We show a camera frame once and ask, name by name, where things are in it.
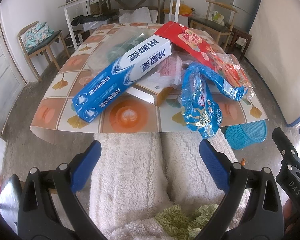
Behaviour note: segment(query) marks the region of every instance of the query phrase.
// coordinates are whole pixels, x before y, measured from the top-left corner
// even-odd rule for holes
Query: blue plastic wrapper
[[[207,66],[191,63],[183,80],[180,103],[187,127],[199,131],[203,139],[214,136],[222,122],[221,110],[213,101],[205,78],[213,81],[219,91],[232,100],[241,100],[246,90],[244,87],[232,87]]]

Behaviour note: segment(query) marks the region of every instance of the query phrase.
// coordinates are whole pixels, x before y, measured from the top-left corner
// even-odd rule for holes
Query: toothpaste box
[[[72,99],[77,115],[92,122],[119,95],[171,53],[170,40],[156,35],[129,50]]]

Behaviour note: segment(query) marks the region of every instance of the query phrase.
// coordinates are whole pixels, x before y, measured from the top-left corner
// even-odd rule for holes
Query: black chair cushion
[[[217,24],[213,21],[207,20],[207,19],[190,17],[190,21],[195,21],[195,22],[201,23],[201,24],[203,24],[207,27],[210,27],[220,33],[229,33],[230,32],[228,28],[226,28],[220,24]]]
[[[45,40],[41,41],[37,46],[33,47],[29,52],[28,56],[32,53],[36,52],[39,49],[42,49],[43,47],[47,46],[55,37],[57,37],[61,31],[54,32],[50,37],[46,38]]]

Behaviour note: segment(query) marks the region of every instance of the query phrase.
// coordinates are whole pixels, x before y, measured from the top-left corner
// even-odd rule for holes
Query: blue wastebasket
[[[264,120],[229,126],[225,137],[234,150],[239,150],[253,143],[266,139],[267,125]]]

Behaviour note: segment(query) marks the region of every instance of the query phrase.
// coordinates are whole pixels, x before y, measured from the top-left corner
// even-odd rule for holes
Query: silver bolt
[[[68,168],[68,164],[66,164],[66,163],[62,163],[59,166],[59,169],[62,170],[62,171],[64,171],[66,168]]]
[[[34,174],[34,173],[36,173],[37,172],[37,168],[36,167],[33,167],[31,170],[30,170],[30,173],[31,174]]]
[[[269,169],[268,167],[264,167],[264,168],[263,168],[263,171],[264,171],[265,173],[268,173],[268,174],[271,173],[271,169]]]
[[[236,170],[240,170],[242,166],[241,166],[240,163],[234,163],[234,164],[233,164],[233,167],[234,167]]]

